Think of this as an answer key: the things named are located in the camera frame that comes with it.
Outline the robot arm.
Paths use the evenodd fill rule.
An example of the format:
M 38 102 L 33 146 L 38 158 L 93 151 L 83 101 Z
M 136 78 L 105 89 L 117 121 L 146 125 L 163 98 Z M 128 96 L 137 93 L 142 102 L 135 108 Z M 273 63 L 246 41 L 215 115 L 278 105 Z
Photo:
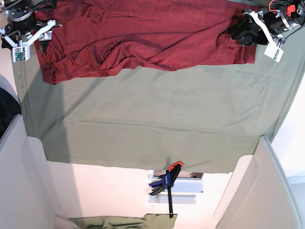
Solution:
M 242 14 L 238 23 L 227 29 L 241 46 L 273 44 L 280 48 L 305 27 L 303 0 L 272 0 L 266 10 L 245 9 Z
M 0 29 L 1 47 L 11 50 L 14 62 L 30 58 L 30 47 L 39 41 L 44 46 L 52 39 L 52 29 L 61 26 L 56 20 L 40 20 L 36 14 L 54 10 L 56 0 L 2 0 L 0 12 L 7 16 L 7 24 Z

